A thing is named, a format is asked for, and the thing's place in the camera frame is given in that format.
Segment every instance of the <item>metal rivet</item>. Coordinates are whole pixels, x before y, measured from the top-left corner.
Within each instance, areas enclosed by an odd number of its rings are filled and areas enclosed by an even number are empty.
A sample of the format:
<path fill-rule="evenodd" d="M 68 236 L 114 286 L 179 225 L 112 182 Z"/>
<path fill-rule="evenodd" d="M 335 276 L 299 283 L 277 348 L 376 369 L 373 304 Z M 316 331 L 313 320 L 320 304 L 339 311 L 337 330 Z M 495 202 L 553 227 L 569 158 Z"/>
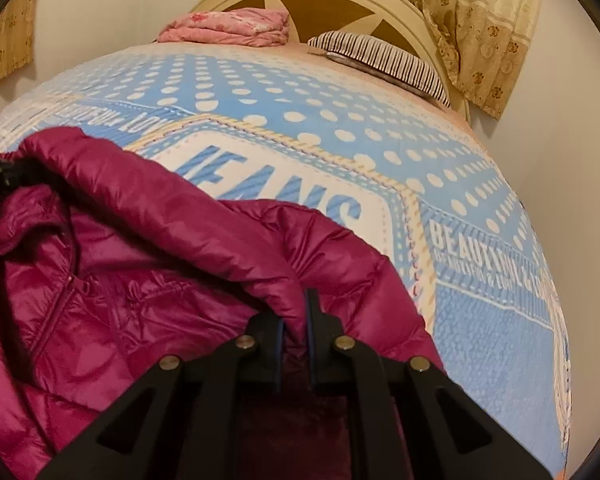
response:
<path fill-rule="evenodd" d="M 178 366 L 180 366 L 180 358 L 176 355 L 165 355 L 160 362 L 158 362 L 158 366 L 169 372 L 170 370 L 175 370 Z"/>
<path fill-rule="evenodd" d="M 341 335 L 333 342 L 338 350 L 351 350 L 356 345 L 356 340 L 348 335 Z"/>
<path fill-rule="evenodd" d="M 431 368 L 431 363 L 429 362 L 429 360 L 426 357 L 422 357 L 421 355 L 412 357 L 409 361 L 409 365 L 417 372 L 426 372 L 427 370 L 429 370 L 429 368 Z"/>
<path fill-rule="evenodd" d="M 240 350 L 248 350 L 249 348 L 253 348 L 256 345 L 256 340 L 250 335 L 241 335 L 238 339 L 235 340 L 235 345 Z"/>

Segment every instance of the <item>jacket zipper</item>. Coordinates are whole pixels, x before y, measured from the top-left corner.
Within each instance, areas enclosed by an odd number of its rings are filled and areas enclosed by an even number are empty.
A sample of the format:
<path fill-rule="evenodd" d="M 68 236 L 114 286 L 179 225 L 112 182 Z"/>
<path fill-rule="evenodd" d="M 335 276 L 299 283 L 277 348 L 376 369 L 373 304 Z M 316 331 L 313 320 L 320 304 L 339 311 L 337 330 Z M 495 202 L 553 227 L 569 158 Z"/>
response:
<path fill-rule="evenodd" d="M 32 364 L 35 364 L 38 357 L 40 357 L 40 354 L 42 353 L 43 349 L 45 348 L 49 337 L 51 336 L 53 331 L 56 329 L 58 320 L 60 319 L 60 317 L 62 316 L 62 313 L 64 312 L 65 305 L 71 299 L 72 295 L 74 294 L 74 290 L 75 290 L 75 287 L 74 287 L 75 279 L 76 279 L 75 271 L 77 270 L 77 269 L 75 269 L 75 267 L 76 267 L 76 265 L 75 265 L 75 263 L 76 263 L 76 261 L 75 261 L 75 242 L 73 240 L 71 232 L 69 232 L 68 230 L 64 232 L 64 235 L 67 237 L 68 240 L 70 240 L 69 245 L 71 247 L 70 261 L 69 261 L 69 273 L 67 274 L 67 276 L 64 279 L 62 291 L 60 292 L 60 294 L 58 294 L 56 301 L 54 302 L 54 304 L 51 307 L 51 313 L 49 314 L 45 323 L 43 324 L 42 329 L 41 329 L 40 333 L 38 334 L 38 337 L 36 338 L 32 348 L 30 350 Z"/>

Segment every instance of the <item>pillow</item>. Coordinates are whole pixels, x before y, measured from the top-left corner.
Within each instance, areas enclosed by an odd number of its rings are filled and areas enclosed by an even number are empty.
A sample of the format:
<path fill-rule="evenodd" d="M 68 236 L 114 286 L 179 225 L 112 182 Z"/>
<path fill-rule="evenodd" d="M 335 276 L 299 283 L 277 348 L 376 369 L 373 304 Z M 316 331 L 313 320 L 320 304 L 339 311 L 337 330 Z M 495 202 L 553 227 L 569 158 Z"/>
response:
<path fill-rule="evenodd" d="M 311 38 L 307 44 L 362 62 L 424 92 L 447 107 L 450 105 L 436 71 L 426 61 L 391 43 L 365 34 L 332 30 Z"/>
<path fill-rule="evenodd" d="M 349 66 L 351 68 L 355 68 L 356 70 L 360 70 L 360 72 L 364 72 L 365 74 L 372 75 L 377 77 L 378 79 L 382 79 L 383 81 L 387 81 L 392 85 L 396 85 L 404 90 L 408 90 L 412 94 L 416 94 L 418 97 L 423 98 L 429 102 L 437 102 L 433 97 L 429 94 L 423 92 L 422 90 L 417 89 L 415 86 L 411 86 L 407 83 L 403 83 L 399 79 L 395 78 L 392 75 L 385 74 L 384 72 L 380 72 L 375 68 L 370 67 L 368 64 L 362 63 L 361 61 L 355 60 L 351 57 L 342 56 L 341 54 L 336 54 L 334 52 L 327 52 L 325 57 L 335 61 L 336 63 L 340 63 L 341 65 Z"/>

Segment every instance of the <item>bed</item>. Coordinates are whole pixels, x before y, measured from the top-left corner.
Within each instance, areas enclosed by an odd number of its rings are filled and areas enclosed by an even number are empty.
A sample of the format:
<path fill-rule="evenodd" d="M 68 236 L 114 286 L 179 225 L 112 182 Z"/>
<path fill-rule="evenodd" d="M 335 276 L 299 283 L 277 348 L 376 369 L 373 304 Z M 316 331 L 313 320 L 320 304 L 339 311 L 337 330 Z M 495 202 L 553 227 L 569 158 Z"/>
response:
<path fill-rule="evenodd" d="M 196 10 L 240 7 L 288 9 L 290 43 L 152 43 L 92 60 L 7 107 L 0 151 L 75 125 L 216 198 L 319 209 L 391 259 L 450 377 L 560 475 L 571 397 L 558 297 L 422 15 L 406 0 L 203 0 Z M 427 61 L 450 108 L 308 54 L 304 43 L 326 30 L 371 34 Z"/>

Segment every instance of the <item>pink blanket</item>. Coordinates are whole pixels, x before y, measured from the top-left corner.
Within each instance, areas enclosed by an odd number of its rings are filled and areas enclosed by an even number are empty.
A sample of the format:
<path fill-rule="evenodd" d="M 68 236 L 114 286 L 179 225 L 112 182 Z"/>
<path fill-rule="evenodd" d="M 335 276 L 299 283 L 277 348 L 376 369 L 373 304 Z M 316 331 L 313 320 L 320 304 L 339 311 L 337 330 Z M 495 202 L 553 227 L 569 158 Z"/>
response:
<path fill-rule="evenodd" d="M 157 41 L 279 46 L 289 38 L 288 19 L 286 9 L 191 12 L 164 27 Z"/>

